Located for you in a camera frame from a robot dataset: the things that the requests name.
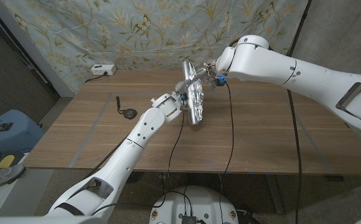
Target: floral curtain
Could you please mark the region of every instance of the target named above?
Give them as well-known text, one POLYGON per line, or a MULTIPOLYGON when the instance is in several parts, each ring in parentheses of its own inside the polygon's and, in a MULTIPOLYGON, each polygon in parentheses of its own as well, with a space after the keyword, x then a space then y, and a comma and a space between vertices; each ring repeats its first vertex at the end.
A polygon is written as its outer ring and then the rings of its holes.
POLYGON ((234 39, 260 35, 285 54, 307 0, 1 0, 75 93, 96 63, 181 69, 218 58, 234 39))

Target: power strip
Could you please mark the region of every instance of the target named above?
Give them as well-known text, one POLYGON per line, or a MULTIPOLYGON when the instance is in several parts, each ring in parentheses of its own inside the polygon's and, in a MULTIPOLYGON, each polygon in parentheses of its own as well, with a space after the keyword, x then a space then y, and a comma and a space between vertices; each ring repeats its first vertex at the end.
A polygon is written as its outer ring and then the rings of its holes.
POLYGON ((92 68, 92 74, 94 75, 102 75, 104 72, 107 72, 107 75, 114 75, 117 71, 117 68, 114 65, 99 65, 96 64, 92 68))

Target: white robotic arm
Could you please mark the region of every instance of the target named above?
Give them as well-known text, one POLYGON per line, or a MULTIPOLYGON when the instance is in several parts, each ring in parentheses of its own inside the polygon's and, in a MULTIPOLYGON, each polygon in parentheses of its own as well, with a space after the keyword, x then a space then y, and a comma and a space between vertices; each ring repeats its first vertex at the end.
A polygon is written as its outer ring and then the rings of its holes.
POLYGON ((347 124, 361 129, 361 75, 338 72, 276 53, 262 37, 246 35, 227 47, 216 71, 227 78, 283 86, 312 98, 347 124))
POLYGON ((166 93, 156 100, 152 99, 152 102, 152 108, 140 117, 134 129, 103 168, 63 193, 46 217, 93 215, 103 220, 109 219, 114 206, 97 210, 117 202, 126 180, 150 139, 164 122, 168 123, 176 118, 183 107, 176 94, 166 93), (88 189, 94 182, 100 184, 97 193, 88 189))

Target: wooden table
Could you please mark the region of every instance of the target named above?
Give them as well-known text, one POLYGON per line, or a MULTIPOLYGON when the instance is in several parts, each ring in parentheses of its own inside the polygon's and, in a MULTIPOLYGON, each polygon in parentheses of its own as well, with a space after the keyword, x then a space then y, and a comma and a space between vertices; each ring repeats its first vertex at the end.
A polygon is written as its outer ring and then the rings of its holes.
MULTIPOLYGON (((151 107, 150 99, 171 93, 181 71, 117 71, 85 84, 24 162, 41 169, 92 169, 151 107), (121 108, 138 111, 128 120, 121 108)), ((286 90, 260 82, 229 79, 235 122, 235 147, 229 173, 295 174, 296 144, 286 90)), ((171 160, 171 172, 223 172, 232 149, 226 87, 204 87, 203 121, 185 125, 171 160)), ((361 174, 361 141, 341 120, 316 102, 293 94, 304 174, 361 174)), ((166 171, 182 116, 153 137, 136 171, 166 171)))

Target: yellow insole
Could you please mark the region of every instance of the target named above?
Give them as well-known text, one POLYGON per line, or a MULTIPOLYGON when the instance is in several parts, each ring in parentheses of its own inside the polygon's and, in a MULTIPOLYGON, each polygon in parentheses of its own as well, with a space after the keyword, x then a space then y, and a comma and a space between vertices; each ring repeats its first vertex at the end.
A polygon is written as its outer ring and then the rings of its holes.
POLYGON ((5 158, 3 158, 0 161, 0 168, 8 168, 11 166, 12 162, 14 160, 14 156, 13 155, 8 155, 5 158))

